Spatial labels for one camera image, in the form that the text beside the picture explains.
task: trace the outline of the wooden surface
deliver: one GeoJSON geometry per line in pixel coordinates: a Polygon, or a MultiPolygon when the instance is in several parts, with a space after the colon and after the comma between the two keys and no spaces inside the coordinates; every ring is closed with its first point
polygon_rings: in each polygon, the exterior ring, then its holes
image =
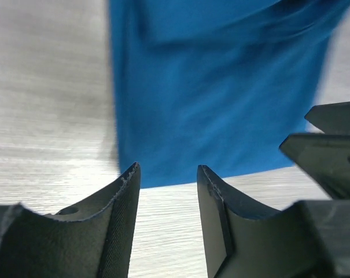
{"type": "MultiPolygon", "coordinates": [[[[118,176],[105,2],[0,1],[0,203],[55,213],[118,176]]],[[[320,103],[350,100],[350,19],[320,103]]],[[[296,168],[229,179],[277,208],[325,198],[296,168]]],[[[206,277],[194,184],[141,191],[130,277],[206,277]]]]}

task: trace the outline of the blue towel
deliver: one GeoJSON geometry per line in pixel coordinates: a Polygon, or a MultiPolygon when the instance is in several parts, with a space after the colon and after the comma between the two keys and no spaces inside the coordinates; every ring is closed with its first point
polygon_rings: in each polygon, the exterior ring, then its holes
{"type": "Polygon", "coordinates": [[[121,171],[142,187],[287,167],[350,0],[112,0],[121,171]]]}

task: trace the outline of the light wood tabletop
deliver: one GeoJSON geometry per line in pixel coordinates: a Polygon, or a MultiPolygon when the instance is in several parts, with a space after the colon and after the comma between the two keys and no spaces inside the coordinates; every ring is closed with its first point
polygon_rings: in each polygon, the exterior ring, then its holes
{"type": "MultiPolygon", "coordinates": [[[[56,213],[118,177],[103,0],[0,0],[0,203],[56,213]]],[[[350,17],[319,103],[350,101],[350,17]]],[[[227,179],[277,208],[324,193],[295,167],[227,179]]],[[[143,189],[130,277],[206,277],[195,184],[143,189]]]]}

